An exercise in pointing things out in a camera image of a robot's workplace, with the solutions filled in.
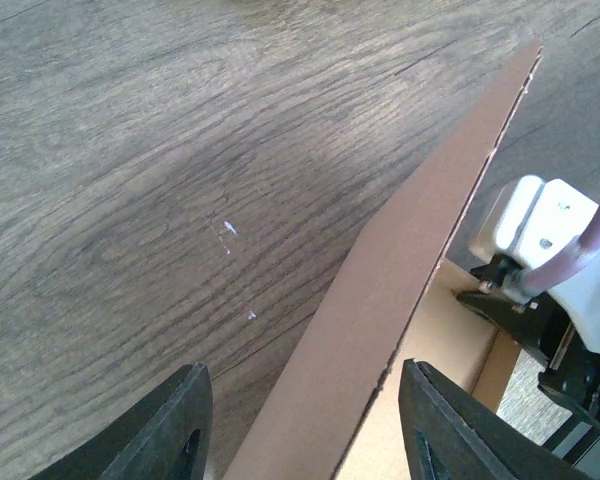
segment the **brown cardboard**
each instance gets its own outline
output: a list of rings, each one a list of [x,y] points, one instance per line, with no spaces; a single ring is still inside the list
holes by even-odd
[[[329,479],[515,112],[541,46],[516,54],[457,131],[364,227],[226,480]]]
[[[497,408],[493,399],[502,397],[519,347],[504,335],[494,342],[495,329],[456,301],[454,292],[474,289],[477,283],[456,265],[443,262],[409,323],[391,372],[349,447],[336,480],[410,478],[398,407],[402,364],[409,358],[435,365],[465,390],[473,390],[474,396],[474,386],[481,385],[479,395],[487,400],[487,406]]]

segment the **screw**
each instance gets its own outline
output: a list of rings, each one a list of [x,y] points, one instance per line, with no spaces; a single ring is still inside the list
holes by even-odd
[[[520,303],[516,303],[515,305],[513,305],[511,307],[511,310],[513,310],[516,313],[522,314],[525,312],[525,310],[527,309],[527,306],[525,304],[520,304]]]
[[[543,250],[549,250],[553,246],[553,242],[548,238],[540,239],[540,248]]]
[[[496,284],[490,280],[482,280],[478,285],[478,290],[480,290],[485,295],[490,293],[496,287]]]

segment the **cardboard box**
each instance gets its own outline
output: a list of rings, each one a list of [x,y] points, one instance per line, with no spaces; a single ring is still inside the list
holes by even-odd
[[[392,395],[397,409],[397,391],[394,395],[390,388],[392,367],[396,361],[401,365],[398,358],[417,351],[449,375],[439,362],[453,355],[458,360],[451,362],[452,378],[473,387],[491,349],[493,330],[467,313],[453,334],[447,331],[453,315],[445,312],[453,303],[449,292],[455,284],[449,279],[464,276],[445,267],[441,275],[447,276],[439,277],[426,311],[414,313],[526,92],[540,51],[534,42],[516,54],[457,131],[364,227],[225,480],[392,478],[364,465],[381,464],[389,455],[397,461],[395,448],[388,454],[379,444],[366,460],[355,452],[364,450],[361,445],[382,442],[384,434],[378,429],[393,428],[388,426],[391,415],[381,413]],[[447,307],[436,310],[441,299]],[[486,368],[484,373],[498,370]],[[506,385],[502,375],[477,382],[476,389],[492,403]],[[400,428],[399,422],[393,423]],[[404,451],[401,455],[405,468],[396,478],[408,478]],[[366,476],[360,476],[363,470]]]

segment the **wooden floor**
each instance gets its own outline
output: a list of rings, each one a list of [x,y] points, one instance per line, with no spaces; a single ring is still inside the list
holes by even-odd
[[[0,0],[0,479],[194,361],[224,471],[361,226],[532,36],[463,265],[503,182],[599,199],[600,1]]]

